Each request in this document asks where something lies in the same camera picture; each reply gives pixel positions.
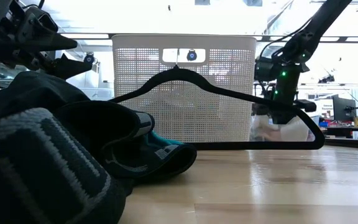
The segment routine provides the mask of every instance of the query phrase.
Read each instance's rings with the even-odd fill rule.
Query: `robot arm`
[[[41,69],[67,79],[92,69],[92,64],[62,58],[54,59],[47,52],[73,49],[75,40],[58,34],[58,26],[38,6],[21,7],[18,0],[0,0],[0,62],[14,68],[24,65],[30,70]]]
[[[275,89],[272,94],[265,94],[265,98],[280,101],[286,104],[294,104],[294,98],[297,94],[296,89],[300,73],[309,71],[305,65],[320,42],[320,38],[337,19],[341,12],[352,0],[327,0],[308,20],[299,31],[296,31],[293,37],[272,54],[272,58],[259,57],[255,64],[255,80],[259,82],[276,81]],[[310,105],[312,102],[296,101],[298,105]],[[284,111],[271,112],[273,123],[287,124],[294,114]]]

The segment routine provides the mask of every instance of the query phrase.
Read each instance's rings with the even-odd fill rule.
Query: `desk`
[[[358,149],[199,151],[184,174],[140,185],[119,224],[358,223]]]
[[[353,131],[358,131],[358,127],[328,127],[326,128],[324,134],[352,139]]]

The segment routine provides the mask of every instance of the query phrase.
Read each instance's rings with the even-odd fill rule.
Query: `ceiling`
[[[60,32],[261,34],[290,0],[263,0],[249,7],[247,0],[45,0]],[[39,0],[20,0],[38,4]],[[276,34],[295,30],[321,6],[317,0],[294,0],[282,15]],[[326,35],[358,35],[358,5],[349,5]]]
[[[194,0],[92,0],[92,4],[45,0],[43,9],[51,13],[60,32],[261,34],[269,20],[289,2],[263,0],[262,7],[248,7],[243,1],[210,0],[209,6],[195,6]],[[38,4],[38,0],[21,2]],[[283,35],[296,30],[320,6],[309,0],[294,0],[268,34]],[[325,35],[358,35],[357,11],[358,4],[349,5]],[[110,40],[79,43],[79,48],[85,50],[77,48],[77,52],[96,51],[92,50],[96,46],[111,51],[112,45]],[[335,75],[338,83],[358,83],[358,44],[320,44],[307,64],[311,71],[302,74],[300,83],[316,83],[328,73]]]

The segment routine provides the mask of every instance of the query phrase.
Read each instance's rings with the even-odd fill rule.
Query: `folded clothing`
[[[154,124],[56,77],[19,74],[0,91],[0,223],[117,223],[133,186],[196,159]]]
[[[132,185],[181,174],[196,159],[192,145],[154,133],[151,115],[113,102],[71,103],[54,115],[113,177],[125,181],[128,194]]]
[[[46,109],[0,119],[0,223],[117,223],[125,199]]]

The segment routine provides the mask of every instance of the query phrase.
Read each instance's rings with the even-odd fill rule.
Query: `black clothes hanger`
[[[190,82],[202,90],[208,91],[210,93],[215,93],[218,95],[224,95],[233,97],[240,100],[246,100],[262,105],[267,105],[273,110],[288,111],[296,114],[299,118],[309,127],[311,132],[315,136],[313,142],[190,142],[190,144],[197,147],[198,150],[233,150],[233,149],[320,149],[324,146],[324,134],[313,122],[313,120],[304,113],[301,109],[296,108],[293,105],[286,105],[277,101],[272,101],[268,99],[259,98],[257,96],[248,95],[245,93],[239,93],[232,90],[223,89],[217,86],[210,84],[207,79],[202,75],[184,68],[179,68],[178,65],[174,68],[160,72],[154,75],[152,78],[147,80],[146,83],[138,90],[127,93],[122,96],[118,96],[109,101],[120,103],[140,95],[143,95],[156,86],[170,81],[186,81]]]

